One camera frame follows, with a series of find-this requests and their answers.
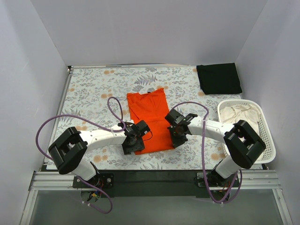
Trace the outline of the orange t shirt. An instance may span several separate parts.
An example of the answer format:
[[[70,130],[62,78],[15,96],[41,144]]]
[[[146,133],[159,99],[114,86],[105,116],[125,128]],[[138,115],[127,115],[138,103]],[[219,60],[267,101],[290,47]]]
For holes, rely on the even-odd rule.
[[[174,149],[165,119],[169,108],[163,88],[145,94],[128,93],[127,103],[134,123],[143,120],[151,131],[142,138],[145,148],[135,152],[136,155]]]

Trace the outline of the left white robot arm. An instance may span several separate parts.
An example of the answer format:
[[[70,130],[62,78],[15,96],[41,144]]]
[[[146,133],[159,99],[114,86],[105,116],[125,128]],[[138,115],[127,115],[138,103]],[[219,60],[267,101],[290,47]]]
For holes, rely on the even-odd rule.
[[[111,145],[122,147],[125,155],[145,149],[143,137],[152,133],[145,121],[118,123],[107,131],[97,129],[79,131],[66,129],[48,148],[48,152],[61,175],[68,173],[81,177],[89,184],[97,184],[100,172],[93,162],[85,160],[86,153]]]

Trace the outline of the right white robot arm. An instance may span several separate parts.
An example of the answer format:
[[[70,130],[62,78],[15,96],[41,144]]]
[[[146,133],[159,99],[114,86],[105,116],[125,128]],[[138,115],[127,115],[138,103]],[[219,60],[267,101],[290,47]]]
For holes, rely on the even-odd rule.
[[[172,109],[166,116],[174,148],[188,141],[187,135],[200,135],[223,143],[229,156],[220,161],[199,182],[207,179],[210,186],[221,186],[239,169],[249,169],[266,149],[266,144],[248,122],[221,123],[203,120],[196,114],[183,116]]]

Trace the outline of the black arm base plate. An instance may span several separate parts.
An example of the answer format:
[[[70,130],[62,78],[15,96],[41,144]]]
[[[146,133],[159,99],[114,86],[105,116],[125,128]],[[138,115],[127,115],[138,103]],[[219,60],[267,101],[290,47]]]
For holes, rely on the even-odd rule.
[[[201,175],[197,170],[103,170],[97,181],[110,197],[209,198],[206,187],[196,183]]]

